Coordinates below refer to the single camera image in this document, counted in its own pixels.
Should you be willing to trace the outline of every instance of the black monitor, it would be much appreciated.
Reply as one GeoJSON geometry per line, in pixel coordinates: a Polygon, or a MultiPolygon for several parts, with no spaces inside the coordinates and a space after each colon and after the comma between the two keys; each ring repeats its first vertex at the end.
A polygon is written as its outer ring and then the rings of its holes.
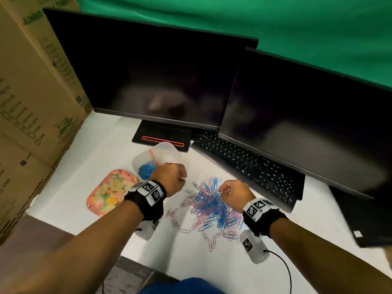
{"type": "Polygon", "coordinates": [[[246,49],[219,137],[391,202],[391,88],[246,49]]]}
{"type": "Polygon", "coordinates": [[[45,9],[96,112],[217,130],[258,39],[45,9]]]}

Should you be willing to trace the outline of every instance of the desk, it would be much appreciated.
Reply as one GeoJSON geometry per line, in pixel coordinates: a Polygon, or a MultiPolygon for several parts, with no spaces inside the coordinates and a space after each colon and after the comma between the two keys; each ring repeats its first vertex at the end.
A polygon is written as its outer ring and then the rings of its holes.
{"type": "MultiPolygon", "coordinates": [[[[149,148],[131,141],[139,124],[138,119],[91,113],[52,178],[34,200],[28,214],[74,235],[96,221],[98,217],[86,208],[87,196],[111,170],[123,168],[133,172],[132,159],[149,148]]],[[[214,173],[223,179],[233,179],[230,174],[191,148],[188,153],[181,155],[189,179],[201,171],[214,173]]],[[[175,200],[178,200],[177,195],[165,200],[165,210],[175,200]]],[[[356,245],[325,183],[306,177],[303,200],[298,201],[294,211],[287,216],[392,277],[381,248],[361,249],[356,245]]],[[[225,258],[210,254],[208,250],[206,253],[200,251],[199,246],[205,246],[203,239],[181,247],[179,238],[184,233],[178,233],[174,229],[165,231],[166,224],[162,222],[149,242],[133,235],[121,255],[178,279],[203,277],[227,293],[245,293],[244,285],[253,287],[250,292],[254,292],[254,287],[257,287],[257,292],[261,293],[288,293],[288,275],[278,258],[270,256],[267,261],[254,265],[252,268],[260,272],[260,278],[256,280],[248,273],[249,267],[238,262],[239,254],[243,254],[241,258],[248,262],[241,245],[225,247],[225,258]],[[163,249],[160,250],[153,243],[163,243],[163,249]]],[[[288,263],[293,276],[292,293],[316,292],[272,240],[264,237],[263,241],[288,263]]]]}

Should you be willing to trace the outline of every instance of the green backdrop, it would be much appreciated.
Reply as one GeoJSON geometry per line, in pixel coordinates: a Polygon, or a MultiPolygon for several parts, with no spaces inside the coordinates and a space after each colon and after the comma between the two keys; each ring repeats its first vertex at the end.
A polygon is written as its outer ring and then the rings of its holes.
{"type": "Polygon", "coordinates": [[[258,49],[392,87],[392,0],[77,2],[83,12],[258,37],[258,49]]]}

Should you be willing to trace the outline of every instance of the black keyboard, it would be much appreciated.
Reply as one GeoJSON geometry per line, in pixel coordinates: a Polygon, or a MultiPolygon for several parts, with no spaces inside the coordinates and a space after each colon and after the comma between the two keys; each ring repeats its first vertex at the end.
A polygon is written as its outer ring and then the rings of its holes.
{"type": "Polygon", "coordinates": [[[281,209],[292,212],[302,199],[305,175],[205,131],[191,146],[281,209]]]}

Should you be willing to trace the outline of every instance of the pile of paper clips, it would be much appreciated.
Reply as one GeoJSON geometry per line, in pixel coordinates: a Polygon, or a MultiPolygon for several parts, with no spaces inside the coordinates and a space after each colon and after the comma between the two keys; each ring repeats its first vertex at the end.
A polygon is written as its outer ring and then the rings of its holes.
{"type": "Polygon", "coordinates": [[[197,192],[186,190],[187,193],[192,195],[186,196],[180,206],[192,206],[190,213],[196,215],[195,223],[189,230],[180,228],[175,215],[178,208],[173,211],[169,210],[166,215],[166,217],[171,217],[173,227],[177,227],[180,232],[190,233],[197,228],[208,242],[210,252],[215,248],[216,239],[220,236],[226,238],[229,242],[236,240],[237,243],[241,243],[238,230],[242,228],[242,215],[229,208],[221,199],[218,192],[218,181],[221,181],[221,179],[211,178],[208,182],[203,181],[200,186],[194,182],[193,186],[197,189],[197,192]],[[213,239],[210,239],[205,230],[211,228],[213,222],[216,222],[219,232],[213,236],[213,239]]]}

